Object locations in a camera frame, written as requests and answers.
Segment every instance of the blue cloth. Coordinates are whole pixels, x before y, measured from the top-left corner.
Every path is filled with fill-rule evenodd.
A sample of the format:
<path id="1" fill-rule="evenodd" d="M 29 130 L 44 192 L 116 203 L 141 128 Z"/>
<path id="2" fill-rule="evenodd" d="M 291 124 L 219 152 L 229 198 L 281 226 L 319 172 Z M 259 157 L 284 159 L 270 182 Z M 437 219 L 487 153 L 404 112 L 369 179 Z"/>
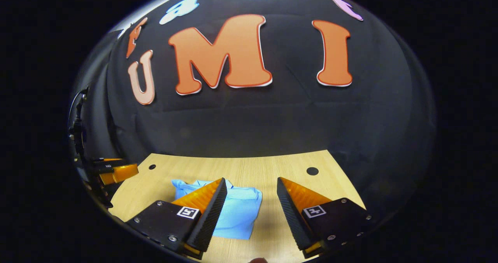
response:
<path id="1" fill-rule="evenodd" d="M 235 187 L 230 181 L 225 181 L 226 199 L 213 236 L 249 240 L 254 220 L 260 211 L 261 191 L 252 187 Z M 211 182 L 196 180 L 193 184 L 187 184 L 182 180 L 173 179 L 171 183 L 176 188 L 175 200 Z"/>

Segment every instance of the orange letter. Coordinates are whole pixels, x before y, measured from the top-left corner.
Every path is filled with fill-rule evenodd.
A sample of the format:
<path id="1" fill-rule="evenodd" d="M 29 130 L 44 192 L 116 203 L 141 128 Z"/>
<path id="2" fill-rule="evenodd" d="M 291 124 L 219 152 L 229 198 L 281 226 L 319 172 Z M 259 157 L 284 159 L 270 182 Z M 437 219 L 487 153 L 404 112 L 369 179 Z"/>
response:
<path id="1" fill-rule="evenodd" d="M 142 30 L 142 26 L 147 22 L 147 17 L 144 18 L 135 29 L 130 32 L 130 40 L 128 41 L 128 52 L 126 52 L 126 58 L 132 54 L 133 50 L 135 50 L 135 40 L 139 38 L 140 31 Z"/>
<path id="2" fill-rule="evenodd" d="M 140 102 L 142 105 L 150 105 L 155 97 L 154 78 L 153 72 L 151 70 L 152 56 L 153 51 L 149 50 L 145 52 L 142 57 L 140 57 L 140 63 L 144 68 L 144 78 L 146 79 L 146 91 L 142 91 L 142 89 L 140 89 L 139 76 L 137 74 L 137 68 L 139 67 L 138 61 L 133 62 L 128 67 L 128 74 L 130 75 L 133 94 L 135 95 L 135 99 L 138 100 L 138 102 Z"/>
<path id="3" fill-rule="evenodd" d="M 314 20 L 313 27 L 322 33 L 323 69 L 316 79 L 325 86 L 350 86 L 352 76 L 347 71 L 347 43 L 349 31 L 327 21 Z"/>
<path id="4" fill-rule="evenodd" d="M 261 15 L 239 15 L 229 18 L 211 44 L 196 28 L 177 32 L 169 38 L 175 48 L 178 68 L 176 92 L 188 95 L 201 91 L 202 84 L 194 78 L 192 65 L 213 89 L 219 84 L 226 58 L 230 72 L 224 82 L 233 88 L 266 86 L 272 74 L 265 70 L 260 45 Z"/>

